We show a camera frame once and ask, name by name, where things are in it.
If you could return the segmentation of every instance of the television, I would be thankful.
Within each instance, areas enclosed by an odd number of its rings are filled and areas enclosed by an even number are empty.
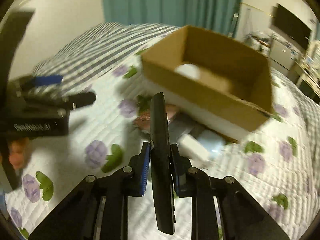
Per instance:
[[[311,30],[280,4],[278,4],[272,24],[298,43],[304,50],[307,50]]]

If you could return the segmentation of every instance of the mattress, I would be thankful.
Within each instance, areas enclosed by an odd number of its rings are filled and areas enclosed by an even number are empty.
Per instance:
[[[139,100],[148,97],[140,51],[175,29],[167,25],[99,25],[36,68],[37,74],[64,76],[58,87],[36,92],[64,94],[86,89],[95,91],[97,100],[70,114],[68,136],[32,141],[33,154],[23,170],[23,186],[5,195],[7,210],[25,237],[85,176],[108,176],[140,153],[145,139],[132,125],[141,106]],[[110,40],[117,49],[106,45]],[[217,178],[235,177],[290,239],[298,239],[320,208],[319,108],[277,71],[272,78],[273,117],[239,144],[226,145],[206,172]],[[115,148],[122,151],[123,161],[104,172],[106,156]],[[144,197],[129,198],[129,239],[191,238],[191,199],[176,199],[175,208],[175,234],[165,235],[157,230],[148,181]]]

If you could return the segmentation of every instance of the white wall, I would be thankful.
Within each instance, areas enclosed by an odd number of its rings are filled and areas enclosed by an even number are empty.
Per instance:
[[[104,22],[101,0],[15,0],[11,9],[35,9],[9,78],[31,73],[40,61],[91,27]]]
[[[263,12],[251,8],[252,11],[252,25],[253,31],[264,31],[270,33],[269,30],[272,7],[276,6],[277,3],[281,4],[294,15],[296,15],[303,23],[305,23],[312,31],[311,39],[315,35],[316,24],[310,22],[311,19],[316,20],[316,16],[312,12],[311,8],[303,0],[242,0],[243,3],[251,5],[257,9],[262,10]],[[247,34],[243,31],[244,23],[246,21],[246,9],[250,8],[247,5],[242,4],[240,9],[240,18],[239,18],[239,28],[237,32],[237,39],[241,40]]]

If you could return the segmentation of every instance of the open box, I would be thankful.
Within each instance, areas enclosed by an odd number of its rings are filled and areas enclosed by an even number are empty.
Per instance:
[[[147,90],[227,138],[240,141],[271,116],[268,60],[226,36],[185,26],[141,60]]]

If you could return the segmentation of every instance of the white quilt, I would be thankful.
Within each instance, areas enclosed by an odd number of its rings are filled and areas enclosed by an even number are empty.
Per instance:
[[[274,72],[273,81],[273,118],[240,144],[225,146],[206,172],[217,178],[235,177],[290,239],[298,239],[319,210],[319,198],[300,104],[282,75]],[[140,153],[143,139],[132,120],[139,110],[137,96],[146,95],[143,82],[140,56],[131,54],[92,84],[97,100],[93,106],[71,113],[68,136],[32,141],[33,154],[23,170],[23,187],[5,195],[7,209],[24,236],[31,234],[85,176],[110,175]],[[123,152],[123,162],[104,173],[101,168],[114,147]],[[169,236],[157,230],[148,182],[144,197],[129,199],[129,240],[190,239],[191,199],[175,202],[176,230]]]

